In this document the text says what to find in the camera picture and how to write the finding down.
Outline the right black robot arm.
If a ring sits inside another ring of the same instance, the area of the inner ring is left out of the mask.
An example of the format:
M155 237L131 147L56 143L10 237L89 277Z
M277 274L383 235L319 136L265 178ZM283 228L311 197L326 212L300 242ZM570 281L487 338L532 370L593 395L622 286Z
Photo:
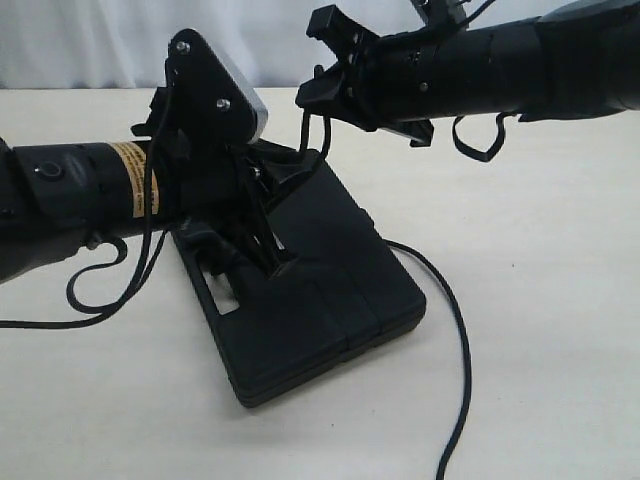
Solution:
M575 1L484 28L460 1L417 1L420 29L380 36L338 7L316 9L307 35L335 55L304 82L304 111L430 145L438 118L493 114L583 120L639 106L639 5Z

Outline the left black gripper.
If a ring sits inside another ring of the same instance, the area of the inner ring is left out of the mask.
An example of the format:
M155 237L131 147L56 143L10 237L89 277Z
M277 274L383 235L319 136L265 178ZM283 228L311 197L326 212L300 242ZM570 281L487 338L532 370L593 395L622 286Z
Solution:
M208 96L190 88L159 87L147 120L131 127L145 153L144 225L151 231L226 209L241 195L236 158L260 136L257 109L242 94ZM283 200L324 162L316 149L259 140L249 147L267 200ZM260 203L245 203L221 224L220 235L266 278L281 276L298 257L276 239Z

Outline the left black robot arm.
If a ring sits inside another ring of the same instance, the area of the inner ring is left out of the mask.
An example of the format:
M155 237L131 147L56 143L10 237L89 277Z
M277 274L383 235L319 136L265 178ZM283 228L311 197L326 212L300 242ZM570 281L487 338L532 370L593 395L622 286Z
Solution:
M157 89L127 142L3 146L1 278L83 248L189 227L239 250L268 276L291 261L268 215L307 182L325 152L263 140L256 106L180 87Z

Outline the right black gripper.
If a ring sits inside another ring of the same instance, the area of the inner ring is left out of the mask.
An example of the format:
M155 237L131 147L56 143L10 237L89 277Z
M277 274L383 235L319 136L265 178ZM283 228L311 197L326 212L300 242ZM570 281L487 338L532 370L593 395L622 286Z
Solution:
M380 37L337 6L315 9L306 35L345 55L344 69L334 64L314 69L298 88L295 104L314 115L345 120L364 131L386 130L428 147L434 127L424 103L435 91L431 71L448 33L443 29Z

